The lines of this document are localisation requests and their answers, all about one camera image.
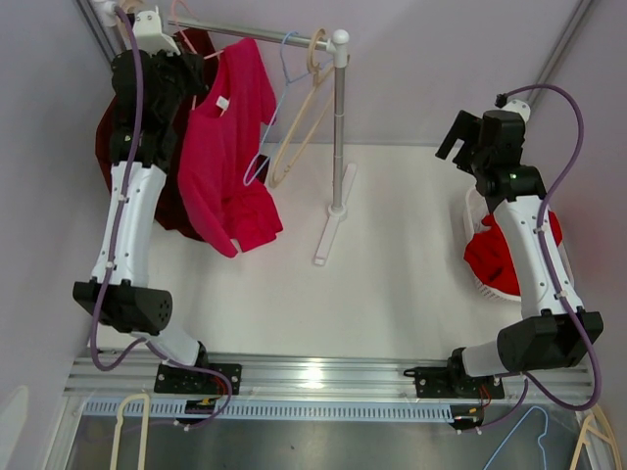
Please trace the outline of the pink thin hanger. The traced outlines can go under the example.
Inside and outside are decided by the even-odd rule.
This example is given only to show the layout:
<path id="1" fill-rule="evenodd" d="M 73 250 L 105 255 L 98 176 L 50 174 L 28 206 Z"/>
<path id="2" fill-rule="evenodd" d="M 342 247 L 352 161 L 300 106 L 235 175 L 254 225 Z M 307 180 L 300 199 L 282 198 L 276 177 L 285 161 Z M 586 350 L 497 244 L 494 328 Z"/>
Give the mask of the pink thin hanger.
<path id="1" fill-rule="evenodd" d="M 203 78 L 205 80 L 205 91 L 194 95 L 191 102 L 191 109 L 195 110 L 201 103 L 209 97 L 212 87 L 217 78 L 219 68 L 219 56 L 221 50 L 217 51 L 208 33 L 201 29 L 186 27 L 183 28 L 177 14 L 177 8 L 182 8 L 190 17 L 197 20 L 197 15 L 190 9 L 186 1 L 173 0 L 170 4 L 170 15 L 173 18 L 176 36 L 184 43 L 184 50 L 203 57 Z"/>

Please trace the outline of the magenta pink t shirt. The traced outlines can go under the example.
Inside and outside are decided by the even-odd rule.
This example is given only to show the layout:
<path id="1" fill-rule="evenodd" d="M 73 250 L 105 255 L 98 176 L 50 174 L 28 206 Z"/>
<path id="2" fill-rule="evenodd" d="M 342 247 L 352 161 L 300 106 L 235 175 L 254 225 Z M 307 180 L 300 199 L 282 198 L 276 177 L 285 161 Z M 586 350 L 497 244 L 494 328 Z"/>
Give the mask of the magenta pink t shirt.
<path id="1" fill-rule="evenodd" d="M 189 114 L 178 188 L 193 228 L 227 258 L 283 230 L 265 185 L 256 178 L 244 183 L 275 109 L 259 47 L 245 38 L 223 50 L 209 94 Z"/>

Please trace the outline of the light blue thin hanger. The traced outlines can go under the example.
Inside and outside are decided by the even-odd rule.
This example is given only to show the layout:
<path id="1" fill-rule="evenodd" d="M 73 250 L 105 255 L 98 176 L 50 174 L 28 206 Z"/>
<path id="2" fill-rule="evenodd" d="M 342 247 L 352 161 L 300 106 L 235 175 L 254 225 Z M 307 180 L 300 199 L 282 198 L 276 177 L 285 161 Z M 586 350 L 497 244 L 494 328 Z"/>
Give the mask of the light blue thin hanger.
<path id="1" fill-rule="evenodd" d="M 257 153 L 252 157 L 252 159 L 250 160 L 246 171 L 244 173 L 242 182 L 244 184 L 245 187 L 249 187 L 252 182 L 257 178 L 257 176 L 260 174 L 260 172 L 269 164 L 270 162 L 270 157 L 264 157 L 261 165 L 258 165 L 258 158 L 262 155 L 262 150 L 263 150 L 263 146 L 267 140 L 268 134 L 270 129 L 276 124 L 276 120 L 277 120 L 277 116 L 279 114 L 280 108 L 285 100 L 285 97 L 287 95 L 287 93 L 289 92 L 290 86 L 305 78 L 308 73 L 303 73 L 297 77 L 292 77 L 290 75 L 290 72 L 288 70 L 286 61 L 285 61 L 285 57 L 284 57 L 284 49 L 287 45 L 287 42 L 289 39 L 292 39 L 293 37 L 296 37 L 298 35 L 298 32 L 296 30 L 292 30 L 287 32 L 283 38 L 280 41 L 280 46 L 279 46 L 279 58 L 280 58 L 280 62 L 281 62 L 281 68 L 282 68 L 282 73 L 283 73 L 283 78 L 284 78 L 284 86 L 283 86 L 283 90 L 282 93 L 279 97 L 279 99 L 277 100 L 273 113 L 271 115 L 270 121 L 269 123 L 266 123 L 263 129 L 263 133 L 261 135 L 260 141 L 259 141 L 259 146 L 258 146 L 258 150 Z"/>

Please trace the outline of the red t shirt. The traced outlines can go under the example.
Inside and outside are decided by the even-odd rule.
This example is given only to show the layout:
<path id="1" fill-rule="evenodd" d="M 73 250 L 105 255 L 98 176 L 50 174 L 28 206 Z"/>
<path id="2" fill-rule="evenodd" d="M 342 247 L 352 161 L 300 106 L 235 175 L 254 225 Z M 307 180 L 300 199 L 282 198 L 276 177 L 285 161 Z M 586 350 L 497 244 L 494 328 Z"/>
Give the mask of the red t shirt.
<path id="1" fill-rule="evenodd" d="M 481 219 L 482 231 L 467 243 L 463 258 L 473 274 L 487 287 L 511 296 L 520 289 L 506 239 L 492 214 Z"/>

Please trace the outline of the beige wooden hanger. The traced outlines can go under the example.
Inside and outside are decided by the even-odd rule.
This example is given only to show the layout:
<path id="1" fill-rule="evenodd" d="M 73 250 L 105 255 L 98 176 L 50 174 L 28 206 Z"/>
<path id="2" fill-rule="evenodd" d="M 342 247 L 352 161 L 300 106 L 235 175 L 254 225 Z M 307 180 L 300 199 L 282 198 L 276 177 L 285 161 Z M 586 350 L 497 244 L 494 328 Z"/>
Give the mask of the beige wooden hanger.
<path id="1" fill-rule="evenodd" d="M 329 38 L 327 38 L 325 34 L 325 29 L 319 28 L 308 43 L 306 72 L 303 75 L 303 79 L 309 79 L 311 81 L 311 87 L 301 107 L 295 114 L 290 127 L 284 137 L 279 141 L 278 147 L 272 156 L 267 181 L 271 189 L 277 188 L 283 182 L 317 133 L 323 119 L 329 113 L 335 101 L 335 92 L 329 91 L 329 95 L 324 104 L 321 105 L 321 93 L 326 88 L 330 87 L 330 80 L 335 76 L 335 72 L 338 71 L 336 66 L 346 66 L 348 64 L 349 55 L 347 47 L 350 41 L 350 34 L 345 29 L 335 30 Z M 330 55 L 330 58 L 325 63 L 315 58 L 316 44 L 319 40 L 324 41 L 324 51 Z M 311 126 L 299 144 L 298 149 L 292 157 L 286 161 L 288 147 L 293 143 L 297 132 L 303 124 L 308 118 L 312 117 L 313 111 L 318 111 L 317 117 L 311 121 Z"/>

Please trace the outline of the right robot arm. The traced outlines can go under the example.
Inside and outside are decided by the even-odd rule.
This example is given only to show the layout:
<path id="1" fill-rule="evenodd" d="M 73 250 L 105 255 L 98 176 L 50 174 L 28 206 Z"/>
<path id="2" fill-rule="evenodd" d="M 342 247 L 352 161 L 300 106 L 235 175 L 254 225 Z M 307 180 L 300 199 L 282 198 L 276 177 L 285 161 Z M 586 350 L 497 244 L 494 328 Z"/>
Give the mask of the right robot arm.
<path id="1" fill-rule="evenodd" d="M 476 117 L 461 111 L 436 156 L 471 174 L 501 229 L 520 290 L 521 319 L 490 343 L 453 352 L 459 362 L 446 372 L 457 396 L 468 396 L 481 377 L 569 368 L 589 355 L 603 331 L 599 312 L 576 294 L 557 248 L 540 171 L 522 163 L 526 122 L 521 113 L 491 110 Z"/>

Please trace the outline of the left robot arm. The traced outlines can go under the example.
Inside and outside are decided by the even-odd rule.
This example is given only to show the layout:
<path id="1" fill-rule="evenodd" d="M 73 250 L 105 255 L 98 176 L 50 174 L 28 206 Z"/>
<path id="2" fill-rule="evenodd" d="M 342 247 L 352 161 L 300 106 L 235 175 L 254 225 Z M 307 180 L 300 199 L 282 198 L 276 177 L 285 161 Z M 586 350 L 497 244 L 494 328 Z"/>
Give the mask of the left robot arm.
<path id="1" fill-rule="evenodd" d="M 150 287 L 148 255 L 178 141 L 174 119 L 187 98 L 207 89 L 203 60 L 189 52 L 126 51 L 114 58 L 112 72 L 107 225 L 91 277 L 74 283 L 72 296 L 92 316 L 92 339 L 101 325 L 133 337 L 179 366 L 176 381 L 199 393 L 210 384 L 211 368 L 199 361 L 201 343 L 171 324 L 171 293 Z"/>

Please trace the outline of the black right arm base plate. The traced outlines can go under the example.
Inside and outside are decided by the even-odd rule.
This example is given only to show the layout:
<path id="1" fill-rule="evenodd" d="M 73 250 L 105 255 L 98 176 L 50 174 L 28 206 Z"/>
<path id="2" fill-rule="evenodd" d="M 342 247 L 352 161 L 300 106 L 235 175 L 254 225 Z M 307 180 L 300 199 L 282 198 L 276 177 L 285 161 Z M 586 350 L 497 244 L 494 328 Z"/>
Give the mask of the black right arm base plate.
<path id="1" fill-rule="evenodd" d="M 415 367 L 406 369 L 420 399 L 502 400 L 506 394 L 502 382 L 492 376 L 470 377 L 453 367 Z"/>

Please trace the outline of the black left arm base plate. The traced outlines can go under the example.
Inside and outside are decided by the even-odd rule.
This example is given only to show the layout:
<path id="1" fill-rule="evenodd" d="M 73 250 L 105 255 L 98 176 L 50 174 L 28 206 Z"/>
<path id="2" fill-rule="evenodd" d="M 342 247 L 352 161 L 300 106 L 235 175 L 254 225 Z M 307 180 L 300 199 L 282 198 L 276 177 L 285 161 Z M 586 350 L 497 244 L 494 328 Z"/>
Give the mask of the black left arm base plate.
<path id="1" fill-rule="evenodd" d="M 230 380 L 232 394 L 240 390 L 242 365 L 238 363 L 211 363 L 210 369 Z M 166 395 L 225 395 L 227 388 L 223 379 L 208 373 L 160 364 L 154 383 L 154 392 Z"/>

